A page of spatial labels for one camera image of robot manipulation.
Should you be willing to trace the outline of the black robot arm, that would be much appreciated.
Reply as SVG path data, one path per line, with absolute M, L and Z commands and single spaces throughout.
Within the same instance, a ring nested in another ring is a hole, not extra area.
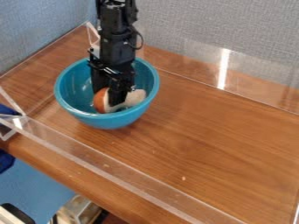
M 134 85 L 136 70 L 133 62 L 136 37 L 140 35 L 133 27 L 137 20 L 136 0 L 96 0 L 98 52 L 89 48 L 88 66 L 93 94 L 106 90 L 106 103 L 110 107 L 122 103 Z

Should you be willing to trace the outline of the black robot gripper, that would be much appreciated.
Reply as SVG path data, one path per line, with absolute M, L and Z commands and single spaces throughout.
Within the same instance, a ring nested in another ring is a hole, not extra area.
M 134 89 L 136 36 L 129 38 L 102 38 L 98 48 L 89 47 L 88 66 L 90 69 L 92 90 L 96 93 L 108 87 L 108 105 L 122 103 L 126 94 Z

